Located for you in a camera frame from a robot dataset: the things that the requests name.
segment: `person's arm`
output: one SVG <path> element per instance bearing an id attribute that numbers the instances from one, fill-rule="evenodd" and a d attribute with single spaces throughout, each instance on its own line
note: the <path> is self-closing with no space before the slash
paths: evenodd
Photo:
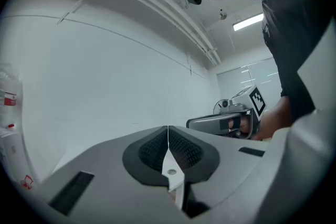
<path id="1" fill-rule="evenodd" d="M 277 105 L 271 110 L 267 111 L 260 120 L 260 130 L 252 140 L 262 140 L 271 138 L 276 130 L 289 127 L 292 124 L 290 114 L 289 98 L 283 96 L 280 98 Z M 233 121 L 229 121 L 229 128 L 233 127 Z M 243 133 L 249 132 L 249 121 L 245 117 L 240 119 L 240 130 Z"/>

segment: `plastic bottle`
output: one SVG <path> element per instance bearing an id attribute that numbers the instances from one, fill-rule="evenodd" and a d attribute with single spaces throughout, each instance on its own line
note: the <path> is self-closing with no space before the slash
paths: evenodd
<path id="1" fill-rule="evenodd" d="M 0 63 L 0 126 L 8 128 L 16 123 L 16 104 L 19 79 L 15 68 L 9 63 Z"/>

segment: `fluorescent light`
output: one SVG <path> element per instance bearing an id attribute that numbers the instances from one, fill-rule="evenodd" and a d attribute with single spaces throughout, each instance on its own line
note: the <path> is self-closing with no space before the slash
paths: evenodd
<path id="1" fill-rule="evenodd" d="M 256 80 L 256 79 L 250 79 L 250 80 L 246 80 L 246 81 L 243 81 L 241 83 L 244 83 L 244 82 L 249 82 L 249 81 L 253 81 L 253 80 Z"/>
<path id="2" fill-rule="evenodd" d="M 259 14 L 259 15 L 256 15 L 256 16 L 253 16 L 251 18 L 248 18 L 246 20 L 243 20 L 242 22 L 238 22 L 236 24 L 233 25 L 233 29 L 235 31 L 239 30 L 239 29 L 242 29 L 246 26 L 249 26 L 249 25 L 252 25 L 252 24 L 255 24 L 257 22 L 260 22 L 262 21 L 262 19 L 264 18 L 264 14 Z"/>
<path id="3" fill-rule="evenodd" d="M 273 74 L 269 74 L 269 75 L 267 75 L 267 76 L 269 77 L 269 76 L 275 75 L 275 74 L 277 74 L 277 73 L 279 73 L 279 72 L 276 72 L 276 73 L 273 73 Z"/>
<path id="4" fill-rule="evenodd" d="M 272 81 L 272 80 L 268 80 L 268 81 L 262 82 L 261 84 L 264 84 L 264 83 L 267 83 L 267 82 L 270 82 L 270 81 Z"/>

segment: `person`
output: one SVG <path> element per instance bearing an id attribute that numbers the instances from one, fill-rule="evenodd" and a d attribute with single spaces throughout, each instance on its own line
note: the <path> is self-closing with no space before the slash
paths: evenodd
<path id="1" fill-rule="evenodd" d="M 314 50 L 331 18 L 325 0 L 261 1 L 264 11 L 262 33 L 278 67 L 282 93 L 277 105 L 261 118 L 254 140 L 270 138 L 276 130 L 290 126 L 314 110 L 297 71 Z M 241 118 L 240 130 L 248 133 L 247 118 Z"/>

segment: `black t-shirt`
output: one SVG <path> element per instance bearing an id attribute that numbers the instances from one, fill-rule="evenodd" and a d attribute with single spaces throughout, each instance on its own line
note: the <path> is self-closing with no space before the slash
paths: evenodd
<path id="1" fill-rule="evenodd" d="M 314 50 L 331 15 L 325 0 L 262 0 L 263 34 L 273 54 L 282 86 L 288 96 L 292 120 L 314 110 L 297 71 Z"/>

